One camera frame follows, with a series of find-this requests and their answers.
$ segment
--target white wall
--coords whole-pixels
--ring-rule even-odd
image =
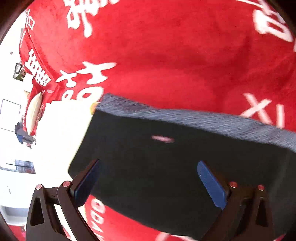
[[[13,79],[12,76],[15,64],[20,62],[19,44],[21,29],[24,28],[25,22],[26,15],[22,13],[0,45],[0,104],[2,99],[6,99],[20,104],[22,109],[27,102],[22,82]],[[0,129],[0,150],[0,160],[7,157],[24,161],[30,160],[31,150],[25,144],[19,143],[14,132]]]

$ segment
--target window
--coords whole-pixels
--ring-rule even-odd
[[[20,121],[20,104],[3,99],[0,107],[0,128],[15,131],[15,125]]]
[[[0,170],[36,174],[33,162],[11,160],[0,163]]]

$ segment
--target white chinese character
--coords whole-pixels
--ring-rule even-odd
[[[253,21],[255,24],[256,31],[259,32],[260,34],[271,33],[271,34],[273,34],[283,40],[286,40],[288,42],[293,41],[293,37],[292,37],[292,34],[290,33],[290,30],[284,24],[279,23],[278,21],[272,19],[269,16],[266,16],[260,10],[254,10]],[[282,31],[279,31],[279,30],[271,27],[269,23],[272,23],[275,26],[281,28]]]
[[[36,55],[34,54],[33,49],[29,52],[29,60],[25,62],[25,67],[31,71],[38,84],[46,86],[46,84],[51,81],[48,75],[45,74],[45,71],[42,70],[39,62],[36,60]]]
[[[86,82],[88,85],[98,84],[108,79],[108,77],[104,76],[101,71],[111,69],[116,65],[116,63],[92,64],[87,61],[82,63],[86,68],[78,70],[76,73],[92,74],[92,78]]]
[[[76,100],[87,100],[91,103],[97,102],[103,95],[104,88],[100,86],[88,87],[81,90],[76,97]]]
[[[272,121],[264,108],[267,107],[272,101],[269,99],[263,99],[260,102],[258,102],[256,97],[250,93],[244,93],[244,96],[246,97],[251,108],[244,111],[240,116],[249,118],[252,117],[255,113],[257,113],[259,119],[263,123],[271,125]],[[280,129],[283,129],[285,127],[285,111],[284,106],[282,104],[276,105],[276,126]]]
[[[108,0],[79,0],[79,5],[75,4],[75,0],[63,0],[66,7],[71,7],[67,14],[68,28],[78,29],[80,26],[79,14],[81,14],[82,23],[84,26],[84,37],[88,38],[92,34],[92,26],[87,21],[86,13],[95,16],[100,7],[107,5]],[[118,3],[119,0],[109,0],[111,4]]]
[[[67,80],[68,82],[67,82],[66,86],[67,86],[68,88],[72,88],[72,87],[76,86],[76,82],[73,81],[73,80],[71,79],[71,78],[77,76],[76,73],[68,74],[68,73],[66,73],[66,72],[64,72],[64,71],[62,71],[62,70],[60,70],[60,72],[62,73],[62,76],[59,77],[59,78],[56,80],[57,83],[60,82],[60,81],[63,81],[63,80]]]
[[[281,22],[281,23],[286,23],[285,20],[281,17],[281,15],[278,13],[278,12],[274,12],[270,9],[269,5],[264,1],[264,0],[258,0],[259,2],[259,7],[262,8],[262,11],[268,15],[268,16],[271,16],[272,14],[276,15],[278,20]]]
[[[30,16],[30,11],[31,9],[28,10],[27,15],[26,15],[26,25],[30,27],[31,30],[33,30],[33,27],[35,25],[35,21],[33,20],[32,16]]]
[[[74,94],[74,90],[66,90],[63,93],[61,100],[70,100]]]

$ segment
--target red blanket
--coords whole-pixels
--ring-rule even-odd
[[[36,0],[20,55],[35,76],[29,102],[42,91],[41,109],[110,92],[295,131],[294,45],[262,0]]]

